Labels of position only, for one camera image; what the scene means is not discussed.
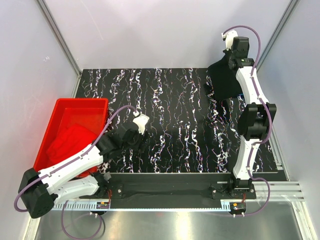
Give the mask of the black t shirt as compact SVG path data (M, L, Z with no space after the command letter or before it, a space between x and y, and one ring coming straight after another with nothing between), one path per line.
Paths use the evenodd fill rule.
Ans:
M210 77L215 100L223 101L243 94L242 88L236 79L236 73L229 68L226 55L211 64L207 68L207 74Z

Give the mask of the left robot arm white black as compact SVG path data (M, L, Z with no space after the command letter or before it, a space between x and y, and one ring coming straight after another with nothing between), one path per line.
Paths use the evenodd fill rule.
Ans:
M140 151L148 137L150 118L135 111L132 121L119 125L81 151L51 167L36 171L26 170L22 176L14 208L27 212L33 219L40 218L59 204L83 196L103 198L108 193L108 180L94 172L77 178L92 167L118 158L124 151Z

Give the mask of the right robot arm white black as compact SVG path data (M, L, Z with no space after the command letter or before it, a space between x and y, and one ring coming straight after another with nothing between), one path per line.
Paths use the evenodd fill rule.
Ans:
M237 161L227 182L225 193L231 198L242 198L253 193L253 166L260 145L270 138L277 107L264 95L257 76L257 64L248 57L250 43L231 27L222 33L229 68L235 72L245 108L237 122L240 147Z

